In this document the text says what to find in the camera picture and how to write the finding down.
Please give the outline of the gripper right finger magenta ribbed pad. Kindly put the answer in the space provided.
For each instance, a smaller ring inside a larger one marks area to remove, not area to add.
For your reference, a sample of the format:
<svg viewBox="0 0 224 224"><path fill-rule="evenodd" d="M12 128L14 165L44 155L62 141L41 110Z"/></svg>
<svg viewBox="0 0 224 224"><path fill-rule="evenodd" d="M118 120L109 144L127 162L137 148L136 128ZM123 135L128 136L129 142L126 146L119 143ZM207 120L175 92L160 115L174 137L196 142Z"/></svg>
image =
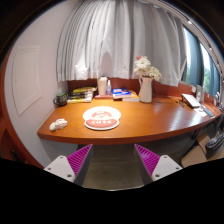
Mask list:
<svg viewBox="0 0 224 224"><path fill-rule="evenodd" d="M168 155L159 156L138 144L134 145L134 157L144 185L148 185L182 169Z"/></svg>

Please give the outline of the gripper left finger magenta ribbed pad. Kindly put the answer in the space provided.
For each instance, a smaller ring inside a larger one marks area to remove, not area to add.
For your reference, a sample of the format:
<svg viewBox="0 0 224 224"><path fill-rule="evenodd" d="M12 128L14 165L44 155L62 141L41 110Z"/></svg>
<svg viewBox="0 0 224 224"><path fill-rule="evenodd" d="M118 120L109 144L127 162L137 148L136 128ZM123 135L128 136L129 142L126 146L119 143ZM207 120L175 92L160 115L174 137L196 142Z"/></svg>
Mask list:
<svg viewBox="0 0 224 224"><path fill-rule="evenodd" d="M69 156L59 155L45 168L45 171L82 186L92 156L93 145L89 144Z"/></svg>

